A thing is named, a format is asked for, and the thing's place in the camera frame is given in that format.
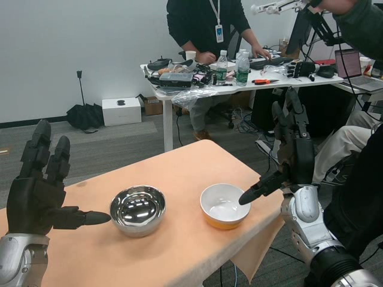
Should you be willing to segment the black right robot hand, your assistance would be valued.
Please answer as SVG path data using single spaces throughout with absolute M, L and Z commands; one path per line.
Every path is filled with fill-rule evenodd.
M 292 87 L 285 94 L 285 104 L 288 114 L 284 114 L 278 102 L 272 104 L 275 139 L 281 142 L 277 152 L 278 170 L 262 176 L 244 192 L 239 198 L 240 205 L 266 197 L 283 186 L 312 184 L 315 155 L 306 128 L 309 124 L 306 108 Z

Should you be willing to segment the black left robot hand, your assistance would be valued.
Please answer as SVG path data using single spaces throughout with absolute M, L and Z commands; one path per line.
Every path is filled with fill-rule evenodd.
M 62 136 L 50 152 L 51 125 L 41 120 L 27 141 L 21 157 L 22 167 L 8 194 L 9 233 L 46 236 L 51 229 L 76 230 L 83 225 L 110 221 L 107 213 L 82 211 L 64 206 L 64 179 L 70 170 L 70 141 Z

